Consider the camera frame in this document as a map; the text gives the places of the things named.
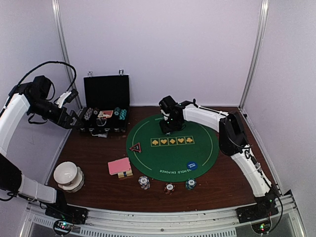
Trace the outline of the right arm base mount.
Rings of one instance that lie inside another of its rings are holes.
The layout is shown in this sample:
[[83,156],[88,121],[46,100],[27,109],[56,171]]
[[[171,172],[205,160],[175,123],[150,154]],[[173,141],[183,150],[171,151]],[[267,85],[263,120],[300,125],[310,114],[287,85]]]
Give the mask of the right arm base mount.
[[258,205],[250,205],[239,207],[236,209],[239,223],[253,222],[260,219],[268,218],[272,215],[277,215],[279,210],[277,207],[259,208]]

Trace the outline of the blue green 50 chip stack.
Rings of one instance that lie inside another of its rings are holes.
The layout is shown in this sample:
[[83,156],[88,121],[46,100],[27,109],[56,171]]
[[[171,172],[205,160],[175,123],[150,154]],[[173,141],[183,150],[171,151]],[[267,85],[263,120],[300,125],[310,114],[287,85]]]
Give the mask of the blue green 50 chip stack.
[[185,188],[187,190],[193,190],[197,185],[197,181],[194,178],[190,178],[185,182]]

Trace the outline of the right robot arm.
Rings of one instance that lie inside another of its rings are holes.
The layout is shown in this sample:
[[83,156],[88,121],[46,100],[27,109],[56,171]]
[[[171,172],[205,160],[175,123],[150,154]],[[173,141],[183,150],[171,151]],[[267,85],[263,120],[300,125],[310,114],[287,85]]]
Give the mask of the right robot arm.
[[253,154],[252,147],[237,112],[228,113],[209,109],[196,104],[196,100],[177,103],[171,96],[160,102],[163,120],[159,122],[163,133],[170,134],[184,128],[184,123],[195,122],[207,126],[219,133],[219,148],[239,166],[249,182],[257,204],[253,214],[258,218],[265,217],[272,210],[276,194],[272,183],[266,177],[261,164]]

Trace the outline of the blue small blind button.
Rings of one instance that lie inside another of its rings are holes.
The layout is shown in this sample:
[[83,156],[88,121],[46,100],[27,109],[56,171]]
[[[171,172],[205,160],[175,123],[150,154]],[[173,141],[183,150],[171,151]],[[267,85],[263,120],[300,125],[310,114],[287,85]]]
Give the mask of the blue small blind button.
[[195,161],[190,161],[187,163],[188,170],[196,170],[198,168],[198,164]]

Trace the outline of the blue beige 10 chip stack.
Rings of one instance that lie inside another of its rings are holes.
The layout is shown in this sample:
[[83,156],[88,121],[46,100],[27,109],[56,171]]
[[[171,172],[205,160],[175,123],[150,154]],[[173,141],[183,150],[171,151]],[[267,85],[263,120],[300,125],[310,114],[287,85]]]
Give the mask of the blue beige 10 chip stack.
[[142,189],[147,190],[150,188],[151,184],[147,176],[141,176],[138,179],[139,185]]

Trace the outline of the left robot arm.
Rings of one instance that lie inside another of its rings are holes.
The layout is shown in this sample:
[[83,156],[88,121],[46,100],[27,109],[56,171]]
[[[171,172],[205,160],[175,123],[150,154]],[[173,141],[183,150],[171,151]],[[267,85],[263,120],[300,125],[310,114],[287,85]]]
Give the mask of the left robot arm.
[[12,137],[25,115],[31,118],[41,116],[64,129],[80,128],[83,122],[75,111],[67,112],[64,106],[77,95],[76,89],[68,89],[55,102],[48,100],[52,82],[45,76],[37,76],[32,82],[14,86],[0,113],[0,188],[10,196],[20,196],[29,201],[52,204],[51,210],[60,219],[71,215],[71,208],[62,200],[63,193],[25,176],[8,158],[8,148]]

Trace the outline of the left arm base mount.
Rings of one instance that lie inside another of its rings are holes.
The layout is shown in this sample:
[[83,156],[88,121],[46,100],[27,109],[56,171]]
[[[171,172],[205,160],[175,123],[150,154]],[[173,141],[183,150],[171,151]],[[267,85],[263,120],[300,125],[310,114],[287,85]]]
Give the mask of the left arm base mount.
[[45,210],[45,215],[78,225],[85,224],[88,210],[75,206],[68,206],[66,210],[58,210],[57,208],[48,206]]

